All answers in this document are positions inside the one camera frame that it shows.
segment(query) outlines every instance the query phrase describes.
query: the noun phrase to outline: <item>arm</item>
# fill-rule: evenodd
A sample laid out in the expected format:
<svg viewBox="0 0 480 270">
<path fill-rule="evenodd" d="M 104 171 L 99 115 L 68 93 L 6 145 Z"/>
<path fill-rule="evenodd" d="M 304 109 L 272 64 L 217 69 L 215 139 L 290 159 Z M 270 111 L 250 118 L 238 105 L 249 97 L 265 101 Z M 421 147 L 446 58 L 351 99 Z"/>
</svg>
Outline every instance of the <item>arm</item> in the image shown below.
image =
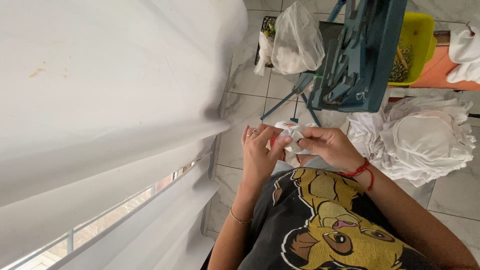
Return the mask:
<svg viewBox="0 0 480 270">
<path fill-rule="evenodd" d="M 354 172 L 364 163 L 339 129 L 312 127 L 302 134 L 307 139 L 301 139 L 299 145 L 317 153 L 333 167 Z M 467 247 L 447 227 L 376 167 L 369 165 L 368 168 L 375 181 L 371 191 L 366 191 L 367 195 L 407 244 L 442 269 L 480 269 Z M 354 179 L 367 190 L 371 176 L 364 171 Z"/>
<path fill-rule="evenodd" d="M 240 221 L 252 219 L 263 184 L 273 172 L 283 148 L 292 141 L 287 136 L 278 138 L 269 151 L 265 147 L 268 140 L 283 130 L 265 124 L 260 124 L 256 129 L 260 135 L 252 133 L 253 128 L 246 126 L 241 139 L 243 179 L 231 208 L 232 214 Z M 244 259 L 245 240 L 249 230 L 250 222 L 240 223 L 228 214 L 213 247 L 208 270 L 237 269 Z"/>
</svg>

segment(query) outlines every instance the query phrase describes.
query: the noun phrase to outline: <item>tile floor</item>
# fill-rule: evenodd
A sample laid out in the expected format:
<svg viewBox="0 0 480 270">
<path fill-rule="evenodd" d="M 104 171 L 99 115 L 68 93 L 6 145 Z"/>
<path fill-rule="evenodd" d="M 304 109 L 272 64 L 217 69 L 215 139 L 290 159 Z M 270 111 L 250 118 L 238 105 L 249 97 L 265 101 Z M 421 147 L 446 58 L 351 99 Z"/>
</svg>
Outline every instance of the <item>tile floor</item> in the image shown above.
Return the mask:
<svg viewBox="0 0 480 270">
<path fill-rule="evenodd" d="M 266 15 L 278 16 L 294 0 L 244 0 L 248 9 L 249 25 L 242 42 L 237 46 L 232 60 L 230 79 L 225 95 L 224 118 L 231 122 L 231 128 L 221 136 L 216 166 L 218 192 L 211 201 L 208 215 L 207 236 L 218 236 L 228 215 L 241 180 L 243 157 L 240 135 L 245 125 L 256 126 L 260 117 L 286 96 L 296 82 L 298 75 L 283 76 L 265 69 L 263 77 L 253 73 L 254 56 L 258 43 L 258 31 Z M 325 21 L 336 0 L 301 0 L 312 12 L 315 19 Z M 480 5 L 476 0 L 408 0 L 408 11 L 424 12 L 436 20 L 435 30 L 447 30 L 449 25 L 469 21 L 479 14 Z M 392 96 L 419 96 L 429 92 L 446 92 L 439 89 L 396 89 Z M 474 102 L 471 113 L 480 113 L 480 92 L 457 93 L 462 99 Z M 276 110 L 263 122 L 275 124 L 293 116 L 295 102 Z M 323 126 L 340 127 L 347 132 L 349 123 L 346 113 L 317 112 Z M 299 123 L 313 120 L 302 102 L 298 103 Z M 469 119 L 472 132 L 480 140 L 480 120 Z M 452 230 L 480 261 L 480 142 L 474 151 L 474 160 L 466 168 L 416 188 L 408 181 L 397 180 L 397 184 L 422 206 Z M 293 155 L 288 156 L 292 165 L 298 165 Z"/>
</svg>

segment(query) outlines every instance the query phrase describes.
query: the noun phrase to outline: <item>basket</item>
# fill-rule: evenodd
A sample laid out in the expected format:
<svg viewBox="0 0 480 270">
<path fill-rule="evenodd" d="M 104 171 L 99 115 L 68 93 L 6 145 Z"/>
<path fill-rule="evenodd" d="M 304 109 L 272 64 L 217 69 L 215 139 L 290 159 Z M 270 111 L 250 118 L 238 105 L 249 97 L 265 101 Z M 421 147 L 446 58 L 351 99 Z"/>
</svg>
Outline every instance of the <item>basket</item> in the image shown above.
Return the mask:
<svg viewBox="0 0 480 270">
<path fill-rule="evenodd" d="M 400 40 L 404 47 L 413 45 L 412 60 L 408 70 L 408 77 L 404 82 L 391 83 L 390 86 L 408 86 L 420 78 L 423 66 L 435 52 L 437 40 L 433 37 L 433 18 L 427 14 L 405 12 L 403 17 Z"/>
</svg>

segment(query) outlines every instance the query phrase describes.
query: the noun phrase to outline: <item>bracelet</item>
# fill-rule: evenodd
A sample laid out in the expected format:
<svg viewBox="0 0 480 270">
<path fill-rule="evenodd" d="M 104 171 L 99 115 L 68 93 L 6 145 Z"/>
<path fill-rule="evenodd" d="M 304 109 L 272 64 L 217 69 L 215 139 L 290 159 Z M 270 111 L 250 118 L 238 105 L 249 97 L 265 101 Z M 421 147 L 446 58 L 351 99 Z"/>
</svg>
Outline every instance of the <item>bracelet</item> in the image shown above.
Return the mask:
<svg viewBox="0 0 480 270">
<path fill-rule="evenodd" d="M 240 224 L 245 224 L 245 223 L 249 223 L 253 220 L 253 217 L 249 220 L 249 221 L 240 221 L 239 219 L 237 219 L 233 213 L 232 213 L 232 207 L 230 207 L 230 215 L 232 215 L 233 219 L 236 220 L 238 223 Z"/>
<path fill-rule="evenodd" d="M 370 186 L 368 186 L 367 191 L 371 191 L 373 188 L 373 181 L 375 180 L 375 178 L 373 177 L 373 172 L 369 168 L 367 168 L 368 165 L 370 165 L 370 162 L 368 161 L 367 158 L 364 158 L 364 159 L 365 159 L 365 163 L 362 166 L 360 166 L 358 169 L 356 169 L 354 172 L 337 172 L 337 174 L 353 177 L 361 174 L 364 171 L 369 171 L 371 180 L 370 180 Z"/>
</svg>

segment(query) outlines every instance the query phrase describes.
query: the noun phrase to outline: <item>hand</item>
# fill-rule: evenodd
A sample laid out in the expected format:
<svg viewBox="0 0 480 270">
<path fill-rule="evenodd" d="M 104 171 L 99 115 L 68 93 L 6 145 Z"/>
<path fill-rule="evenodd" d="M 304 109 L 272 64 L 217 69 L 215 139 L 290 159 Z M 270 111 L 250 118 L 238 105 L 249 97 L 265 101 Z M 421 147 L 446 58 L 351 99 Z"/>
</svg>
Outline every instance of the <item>hand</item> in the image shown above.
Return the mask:
<svg viewBox="0 0 480 270">
<path fill-rule="evenodd" d="M 332 167 L 354 172 L 365 163 L 339 128 L 308 127 L 301 133 L 305 138 L 299 140 L 299 146 L 319 155 Z"/>
<path fill-rule="evenodd" d="M 289 136 L 282 136 L 275 140 L 271 150 L 265 146 L 272 136 L 278 136 L 283 129 L 260 124 L 253 133 L 248 125 L 243 131 L 241 141 L 243 145 L 243 181 L 252 188 L 262 188 L 264 182 L 272 174 L 276 161 L 283 154 L 283 149 L 292 142 Z"/>
</svg>

